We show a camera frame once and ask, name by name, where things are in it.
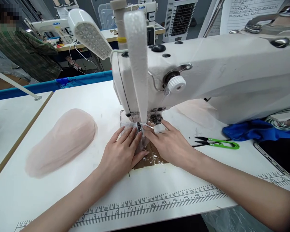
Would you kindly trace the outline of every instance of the hand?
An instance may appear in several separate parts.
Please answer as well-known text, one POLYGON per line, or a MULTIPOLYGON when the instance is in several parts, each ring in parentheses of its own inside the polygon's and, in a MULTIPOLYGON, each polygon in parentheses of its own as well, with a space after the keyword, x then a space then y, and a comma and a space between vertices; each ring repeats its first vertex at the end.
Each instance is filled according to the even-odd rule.
POLYGON ((124 175, 149 153, 148 151, 141 151, 134 156, 142 137, 142 132, 139 132, 135 137, 137 132, 135 127, 127 129, 116 141, 123 129, 124 127, 119 128, 107 143, 98 166, 103 176, 106 176, 107 181, 111 184, 115 184, 122 179, 124 175))
POLYGON ((144 135, 155 145, 163 159, 177 167, 190 171, 190 165, 194 163, 193 160, 201 152, 195 150, 179 130, 169 122, 165 120, 161 122, 168 130, 162 134, 155 134, 153 129, 144 126, 144 135))

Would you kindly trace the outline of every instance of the dark hair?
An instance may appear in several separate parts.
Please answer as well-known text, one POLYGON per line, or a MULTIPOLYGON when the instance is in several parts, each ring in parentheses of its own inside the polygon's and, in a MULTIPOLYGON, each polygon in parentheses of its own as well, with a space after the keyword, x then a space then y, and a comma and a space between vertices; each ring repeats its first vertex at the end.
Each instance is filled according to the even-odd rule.
POLYGON ((15 4, 0 4, 0 23, 4 23, 4 15, 10 16, 11 19, 18 21, 21 19, 19 15, 20 6, 15 4))

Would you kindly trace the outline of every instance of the green thread snips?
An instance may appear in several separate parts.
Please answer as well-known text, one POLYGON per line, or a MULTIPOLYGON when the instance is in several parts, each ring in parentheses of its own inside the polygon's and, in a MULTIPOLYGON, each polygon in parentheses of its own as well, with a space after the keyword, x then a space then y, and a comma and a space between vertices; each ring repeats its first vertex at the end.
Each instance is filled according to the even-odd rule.
POLYGON ((202 140, 202 141, 195 141, 197 143, 201 143, 202 145, 209 145, 213 147, 221 147, 221 148, 228 148, 228 149, 235 149, 235 150, 239 149, 239 145, 235 142, 230 142, 230 140, 217 140, 217 139, 211 139, 211 138, 205 138, 205 137, 195 137, 195 138, 202 140), (229 143, 231 147, 225 146, 223 143, 229 143))

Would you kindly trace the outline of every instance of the air cooler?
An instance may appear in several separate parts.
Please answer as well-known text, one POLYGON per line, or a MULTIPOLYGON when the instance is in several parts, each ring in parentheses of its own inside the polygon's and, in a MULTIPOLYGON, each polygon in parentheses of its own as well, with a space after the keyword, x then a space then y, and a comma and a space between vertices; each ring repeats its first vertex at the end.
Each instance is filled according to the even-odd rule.
POLYGON ((185 40, 198 0, 168 0, 163 42, 185 40))

